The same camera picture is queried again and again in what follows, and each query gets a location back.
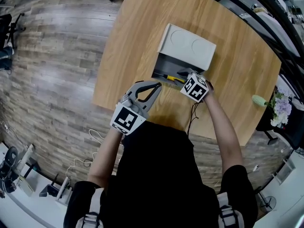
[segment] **black shirt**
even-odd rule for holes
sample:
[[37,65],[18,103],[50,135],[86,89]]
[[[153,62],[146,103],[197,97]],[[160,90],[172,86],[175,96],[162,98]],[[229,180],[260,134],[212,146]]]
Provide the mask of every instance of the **black shirt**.
[[[218,227],[215,191],[204,185],[185,132],[144,122],[126,136],[117,175],[101,196],[104,227]],[[94,183],[76,183],[64,221],[74,228],[90,208]],[[243,215],[246,228],[257,218],[257,203],[245,167],[223,175],[221,192]]]

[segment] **green object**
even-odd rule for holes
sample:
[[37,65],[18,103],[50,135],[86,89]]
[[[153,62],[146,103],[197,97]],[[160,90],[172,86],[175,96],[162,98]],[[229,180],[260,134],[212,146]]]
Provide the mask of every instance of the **green object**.
[[260,97],[259,95],[253,95],[252,101],[260,106],[266,106],[267,103],[267,101],[263,97]]

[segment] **backpack strap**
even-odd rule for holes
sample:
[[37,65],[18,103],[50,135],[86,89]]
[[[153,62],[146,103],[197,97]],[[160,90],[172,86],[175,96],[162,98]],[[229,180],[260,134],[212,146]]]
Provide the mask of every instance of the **backpack strap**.
[[243,216],[237,210],[234,210],[228,203],[226,192],[217,195],[219,203],[219,228],[243,228]]
[[91,198],[90,211],[77,222],[76,228],[104,228],[102,221],[98,218],[101,206],[100,198],[103,191],[103,188],[95,189]]

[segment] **purple flower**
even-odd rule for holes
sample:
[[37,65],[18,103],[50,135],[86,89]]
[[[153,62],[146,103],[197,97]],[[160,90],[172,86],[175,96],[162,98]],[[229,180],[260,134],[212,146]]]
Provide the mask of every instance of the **purple flower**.
[[291,92],[289,91],[289,89],[278,87],[277,90],[278,90],[278,92],[280,92],[281,94],[284,94],[285,96],[291,95]]
[[291,105],[289,104],[288,97],[275,98],[274,111],[277,116],[281,114],[286,117],[289,116],[291,113]]

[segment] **wall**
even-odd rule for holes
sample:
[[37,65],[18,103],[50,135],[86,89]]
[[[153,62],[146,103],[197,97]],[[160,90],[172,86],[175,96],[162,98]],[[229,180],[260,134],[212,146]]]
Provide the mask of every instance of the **wall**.
[[254,228],[294,228],[304,214],[304,157],[293,152],[290,160],[295,170],[287,179],[281,185],[273,179],[262,191],[264,197],[275,197],[276,206]]

